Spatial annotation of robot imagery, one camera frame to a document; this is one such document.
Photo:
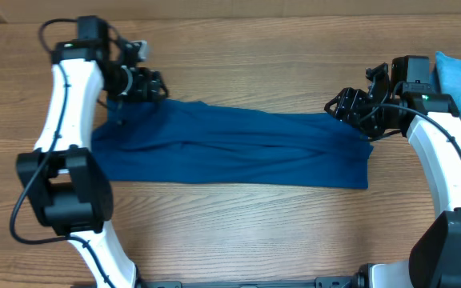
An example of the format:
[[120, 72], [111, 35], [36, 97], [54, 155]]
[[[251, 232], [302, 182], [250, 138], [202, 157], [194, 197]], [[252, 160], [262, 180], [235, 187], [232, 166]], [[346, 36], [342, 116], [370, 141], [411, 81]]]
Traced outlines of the dark blue polo shirt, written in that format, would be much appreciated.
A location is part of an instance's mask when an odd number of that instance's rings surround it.
[[273, 114], [204, 102], [132, 103], [92, 134], [112, 181], [365, 189], [373, 150], [328, 114]]

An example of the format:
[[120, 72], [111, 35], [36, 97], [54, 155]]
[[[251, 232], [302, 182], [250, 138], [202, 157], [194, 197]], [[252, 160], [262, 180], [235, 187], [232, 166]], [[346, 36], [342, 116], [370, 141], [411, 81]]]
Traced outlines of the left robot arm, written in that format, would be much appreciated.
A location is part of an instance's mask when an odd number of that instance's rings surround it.
[[16, 171], [38, 222], [70, 243], [98, 287], [143, 287], [136, 264], [118, 240], [111, 218], [110, 182], [91, 153], [91, 133], [99, 95], [106, 108], [126, 103], [158, 103], [169, 95], [162, 75], [142, 66], [146, 41], [129, 41], [97, 16], [75, 19], [77, 35], [48, 48], [53, 89], [42, 133]]

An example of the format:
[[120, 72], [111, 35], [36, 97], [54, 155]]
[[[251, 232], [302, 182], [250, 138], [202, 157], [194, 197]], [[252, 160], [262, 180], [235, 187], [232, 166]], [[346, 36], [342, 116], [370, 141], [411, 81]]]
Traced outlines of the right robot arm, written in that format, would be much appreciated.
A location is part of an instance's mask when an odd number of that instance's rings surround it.
[[406, 261], [365, 264], [319, 287], [461, 287], [461, 121], [449, 94], [431, 84], [430, 60], [408, 55], [366, 70], [368, 90], [345, 88], [324, 110], [372, 142], [400, 133], [415, 150], [435, 220]]

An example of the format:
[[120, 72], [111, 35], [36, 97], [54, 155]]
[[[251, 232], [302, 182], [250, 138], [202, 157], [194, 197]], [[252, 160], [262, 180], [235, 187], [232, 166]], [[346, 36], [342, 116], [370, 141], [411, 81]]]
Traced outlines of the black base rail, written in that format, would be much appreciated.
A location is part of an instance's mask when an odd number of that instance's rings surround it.
[[279, 280], [258, 282], [196, 282], [179, 281], [146, 282], [141, 288], [365, 288], [370, 286], [369, 274], [372, 264], [364, 264], [351, 276], [320, 276], [314, 280]]

